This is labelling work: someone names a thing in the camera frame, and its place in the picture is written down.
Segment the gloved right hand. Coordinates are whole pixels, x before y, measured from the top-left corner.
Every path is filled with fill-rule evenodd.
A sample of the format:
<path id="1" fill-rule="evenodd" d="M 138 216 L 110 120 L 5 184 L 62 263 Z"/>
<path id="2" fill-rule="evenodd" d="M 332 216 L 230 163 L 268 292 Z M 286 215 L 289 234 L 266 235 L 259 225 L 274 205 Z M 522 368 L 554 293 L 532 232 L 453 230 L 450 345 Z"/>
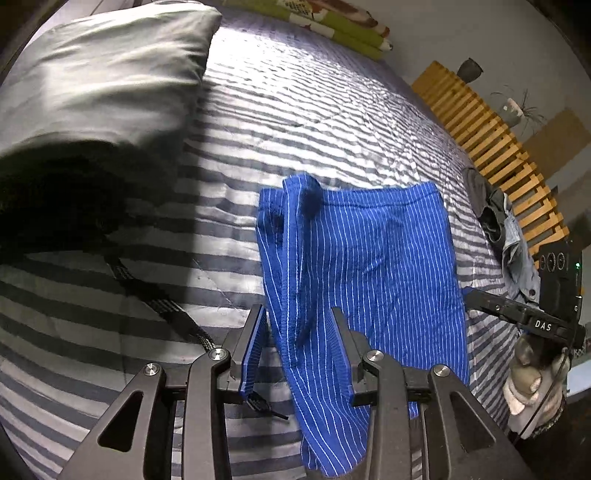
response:
<path id="1" fill-rule="evenodd" d="M 533 438 L 559 420 L 570 368 L 567 347 L 527 333 L 520 336 L 503 387 L 508 427 L 518 439 Z"/>

